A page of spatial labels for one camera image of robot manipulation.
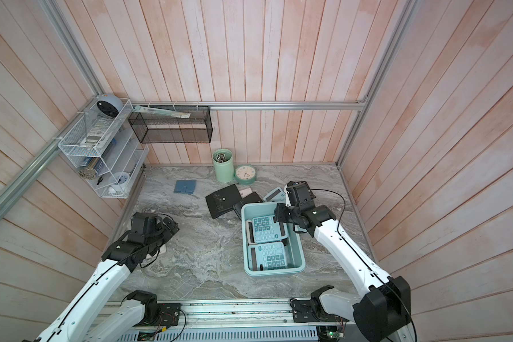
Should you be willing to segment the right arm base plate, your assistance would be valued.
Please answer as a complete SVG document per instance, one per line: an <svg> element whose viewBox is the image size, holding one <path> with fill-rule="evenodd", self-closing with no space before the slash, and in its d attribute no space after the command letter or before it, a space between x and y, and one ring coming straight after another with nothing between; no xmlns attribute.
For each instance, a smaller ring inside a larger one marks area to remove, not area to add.
<svg viewBox="0 0 513 342"><path fill-rule="evenodd" d="M292 309L295 323L347 322L343 317L326 313L313 299L299 300L291 298L289 299L289 306Z"/></svg>

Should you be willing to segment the black calculator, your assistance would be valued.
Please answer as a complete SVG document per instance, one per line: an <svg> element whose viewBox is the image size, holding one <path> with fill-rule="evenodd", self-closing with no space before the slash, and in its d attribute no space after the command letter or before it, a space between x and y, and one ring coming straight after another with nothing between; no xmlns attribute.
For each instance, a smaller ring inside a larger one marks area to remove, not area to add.
<svg viewBox="0 0 513 342"><path fill-rule="evenodd" d="M292 205L316 198L315 194L306 181L288 182L286 184L286 193L288 195L289 202Z"/></svg>

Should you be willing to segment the mint green storage box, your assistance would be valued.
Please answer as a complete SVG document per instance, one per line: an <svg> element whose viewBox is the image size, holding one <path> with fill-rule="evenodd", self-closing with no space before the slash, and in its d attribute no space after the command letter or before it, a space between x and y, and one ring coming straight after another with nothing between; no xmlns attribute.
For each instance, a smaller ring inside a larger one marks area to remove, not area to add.
<svg viewBox="0 0 513 342"><path fill-rule="evenodd" d="M291 275L306 268L302 241L293 225L279 222L276 202L242 207L245 272L252 277Z"/></svg>

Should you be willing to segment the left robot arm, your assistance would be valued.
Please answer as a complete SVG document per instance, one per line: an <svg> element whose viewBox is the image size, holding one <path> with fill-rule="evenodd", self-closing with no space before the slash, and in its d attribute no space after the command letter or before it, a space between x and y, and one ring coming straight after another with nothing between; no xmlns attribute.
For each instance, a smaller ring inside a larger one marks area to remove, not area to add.
<svg viewBox="0 0 513 342"><path fill-rule="evenodd" d="M95 272L67 308L44 329L37 341L116 341L134 326L152 329L151 338L179 322L179 304L159 304L157 296L135 290L101 323L94 321L116 289L136 268L156 258L179 227L169 215L136 212L131 228L103 253Z"/></svg>

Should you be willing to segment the small teal calculator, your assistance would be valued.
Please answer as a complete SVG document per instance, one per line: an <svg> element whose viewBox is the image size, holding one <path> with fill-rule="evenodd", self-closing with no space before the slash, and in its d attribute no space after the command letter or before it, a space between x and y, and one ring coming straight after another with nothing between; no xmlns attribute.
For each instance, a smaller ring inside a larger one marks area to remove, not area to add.
<svg viewBox="0 0 513 342"><path fill-rule="evenodd" d="M286 249L282 242L249 246L249 270L252 272L286 269Z"/></svg>

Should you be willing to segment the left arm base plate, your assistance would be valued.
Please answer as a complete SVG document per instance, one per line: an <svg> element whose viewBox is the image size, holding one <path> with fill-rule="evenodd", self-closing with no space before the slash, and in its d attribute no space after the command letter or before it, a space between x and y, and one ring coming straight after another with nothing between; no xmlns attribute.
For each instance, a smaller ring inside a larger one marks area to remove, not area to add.
<svg viewBox="0 0 513 342"><path fill-rule="evenodd" d="M142 321L135 326L165 326L169 329L171 326L178 325L179 315L181 315L180 310L181 303L153 303L147 305Z"/></svg>

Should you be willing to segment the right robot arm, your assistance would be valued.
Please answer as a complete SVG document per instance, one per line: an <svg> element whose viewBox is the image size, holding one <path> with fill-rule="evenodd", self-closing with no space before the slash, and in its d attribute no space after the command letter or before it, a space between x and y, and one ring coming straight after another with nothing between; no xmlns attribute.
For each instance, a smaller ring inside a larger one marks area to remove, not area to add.
<svg viewBox="0 0 513 342"><path fill-rule="evenodd" d="M393 278L348 236L329 208L301 208L278 204L279 222L296 225L324 246L349 276L357 294L337 288L318 295L325 313L355 323L367 341L417 341L411 316L410 286L403 277Z"/></svg>

